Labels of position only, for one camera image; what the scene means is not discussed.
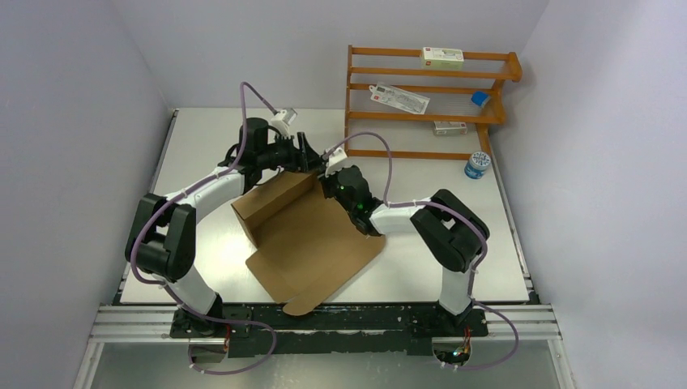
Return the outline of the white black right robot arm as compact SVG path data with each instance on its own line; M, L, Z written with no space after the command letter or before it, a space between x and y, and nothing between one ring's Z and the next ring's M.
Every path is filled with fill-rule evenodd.
M451 191L408 203L385 204L373 196L361 170L353 165L335 173L321 173L323 194L336 200L356 229L370 237L418 233L442 265L442 288L437 314L439 329L458 335L468 324L474 306L472 289L476 267L487 253L489 227Z

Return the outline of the brown cardboard box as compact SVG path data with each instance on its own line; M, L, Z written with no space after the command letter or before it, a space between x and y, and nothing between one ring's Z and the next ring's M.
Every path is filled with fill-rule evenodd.
M313 174L282 173L232 208L256 248L246 266L290 316L309 314L386 245L383 237L361 234Z

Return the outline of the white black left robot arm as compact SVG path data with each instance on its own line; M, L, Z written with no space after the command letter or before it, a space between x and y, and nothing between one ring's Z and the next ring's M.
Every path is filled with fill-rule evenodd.
M193 315L192 327L202 336L217 335L227 320L220 295L194 265L198 223L246 195L265 170L320 172L326 161L304 133L284 135L266 119L247 118L237 143L207 176L170 194L148 193L139 200L125 248L134 278L164 289Z

